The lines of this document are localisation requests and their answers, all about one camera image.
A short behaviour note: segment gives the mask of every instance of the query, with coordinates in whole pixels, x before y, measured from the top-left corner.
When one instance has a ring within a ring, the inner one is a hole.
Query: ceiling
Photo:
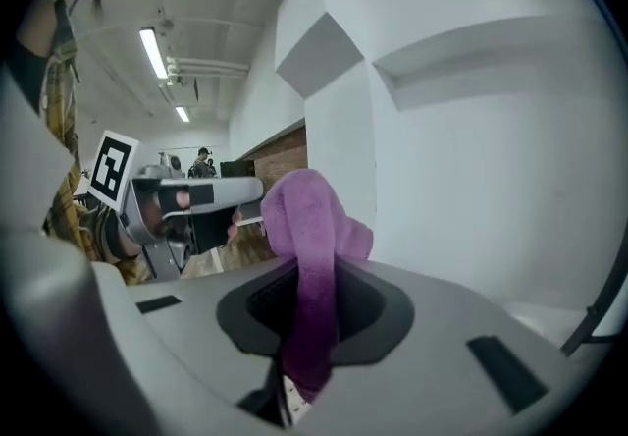
[[[185,106],[192,121],[229,120],[243,79],[182,78],[164,92],[138,32],[155,27],[164,64],[176,56],[250,65],[282,0],[102,0],[100,15],[92,1],[78,0],[71,14],[78,110],[85,119],[110,124],[172,117],[176,105]]]

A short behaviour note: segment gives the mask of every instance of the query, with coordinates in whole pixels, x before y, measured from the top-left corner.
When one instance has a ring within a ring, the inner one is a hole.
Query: person in background
[[[200,148],[198,150],[198,158],[192,165],[194,178],[215,178],[218,174],[216,168],[213,165],[207,163],[207,157],[209,157],[209,151],[207,148]]]
[[[88,211],[73,203],[80,181],[79,139],[75,131],[77,101],[74,81],[77,43],[64,0],[33,0],[18,29],[6,63],[32,109],[53,136],[75,157],[75,163],[59,187],[42,226],[51,237],[69,242],[91,261],[115,265],[127,284],[140,282],[137,258],[141,247],[130,239],[113,209],[100,203]],[[180,191],[177,203],[189,207],[189,194]],[[146,225],[156,234],[162,229],[162,214],[156,201],[143,205]],[[235,223],[229,238],[236,235]]]

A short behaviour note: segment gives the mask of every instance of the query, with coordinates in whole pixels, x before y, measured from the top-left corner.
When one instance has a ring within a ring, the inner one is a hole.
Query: purple cloth
[[[294,325],[282,346],[284,374],[312,402],[331,374],[337,341],[334,256],[367,259],[373,232],[344,214],[330,184],[317,171],[293,171],[262,201],[271,249],[298,261]]]

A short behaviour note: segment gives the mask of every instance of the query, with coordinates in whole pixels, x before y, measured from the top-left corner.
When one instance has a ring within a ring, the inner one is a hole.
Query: fluorescent light
[[[184,122],[189,122],[187,113],[185,113],[185,108],[183,108],[182,106],[177,106],[175,109],[177,110],[177,113],[179,113],[179,116]]]
[[[157,37],[155,36],[155,29],[152,27],[145,27],[139,30],[139,37],[144,44],[150,64],[153,65],[153,70],[158,79],[167,80],[168,73],[164,68],[164,63],[161,60],[161,54],[159,53],[159,47],[157,46]]]

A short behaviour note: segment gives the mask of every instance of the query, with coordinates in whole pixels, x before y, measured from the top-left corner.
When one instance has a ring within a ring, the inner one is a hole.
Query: yellow plaid shirt
[[[66,39],[57,40],[54,46],[41,91],[42,119],[55,138],[75,157],[72,169],[59,187],[48,212],[45,229],[48,235],[74,244],[91,261],[104,261],[117,266],[127,284],[137,284],[147,277],[145,264],[137,259],[116,258],[107,246],[105,224],[113,211],[104,204],[88,211],[73,201],[73,194],[80,181],[73,71],[76,56],[77,44],[74,37],[71,32],[66,33]]]

